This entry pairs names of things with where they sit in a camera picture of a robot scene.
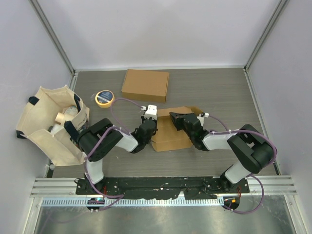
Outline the large brown cardboard box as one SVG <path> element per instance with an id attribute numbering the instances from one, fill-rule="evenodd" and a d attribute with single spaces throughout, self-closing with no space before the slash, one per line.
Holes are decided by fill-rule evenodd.
<path id="1" fill-rule="evenodd" d="M 124 78 L 121 95 L 132 100 L 165 103 L 168 83 L 168 72 L 129 69 Z"/>

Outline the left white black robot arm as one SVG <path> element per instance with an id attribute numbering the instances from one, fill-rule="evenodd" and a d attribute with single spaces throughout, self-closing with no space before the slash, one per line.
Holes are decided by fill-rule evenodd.
<path id="1" fill-rule="evenodd" d="M 104 118 L 78 135 L 78 145 L 86 154 L 86 159 L 84 179 L 75 181 L 76 194 L 97 195 L 104 191 L 103 159 L 114 147 L 136 154 L 151 142 L 157 131 L 157 121 L 145 117 L 141 120 L 140 126 L 129 134 Z"/>

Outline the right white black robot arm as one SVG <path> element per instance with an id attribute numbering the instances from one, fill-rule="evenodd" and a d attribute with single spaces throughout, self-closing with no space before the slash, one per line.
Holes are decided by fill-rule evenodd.
<path id="1" fill-rule="evenodd" d="M 175 128 L 183 130 L 198 150 L 233 151 L 238 162 L 220 176 L 219 191 L 232 192 L 242 179 L 259 173 L 276 159 L 276 147 L 250 124 L 238 130 L 216 132 L 204 129 L 199 117 L 193 113 L 170 112 L 170 118 Z"/>

